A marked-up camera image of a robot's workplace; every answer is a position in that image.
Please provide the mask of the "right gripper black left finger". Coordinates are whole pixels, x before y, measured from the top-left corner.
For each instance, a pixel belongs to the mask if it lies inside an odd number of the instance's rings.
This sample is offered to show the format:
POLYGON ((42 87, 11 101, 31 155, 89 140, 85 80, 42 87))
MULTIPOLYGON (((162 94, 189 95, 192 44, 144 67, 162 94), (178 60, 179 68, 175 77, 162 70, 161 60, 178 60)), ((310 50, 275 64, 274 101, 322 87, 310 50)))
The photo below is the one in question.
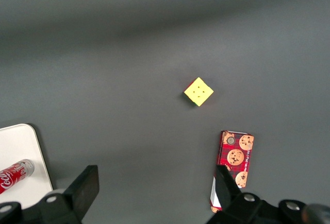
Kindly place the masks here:
POLYGON ((64 192, 49 193, 40 201, 40 222, 82 223, 99 190, 98 167, 89 165, 64 192))

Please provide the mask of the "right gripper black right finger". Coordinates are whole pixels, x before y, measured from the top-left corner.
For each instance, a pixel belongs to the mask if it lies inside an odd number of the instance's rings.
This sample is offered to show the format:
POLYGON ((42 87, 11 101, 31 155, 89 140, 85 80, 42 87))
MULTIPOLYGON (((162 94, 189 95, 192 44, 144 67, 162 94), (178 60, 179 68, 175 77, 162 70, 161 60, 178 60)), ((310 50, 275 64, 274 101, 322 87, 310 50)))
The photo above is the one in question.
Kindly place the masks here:
POLYGON ((222 210, 208 223, 278 223, 277 208, 252 193, 243 193, 224 165, 216 167, 215 190, 222 210))

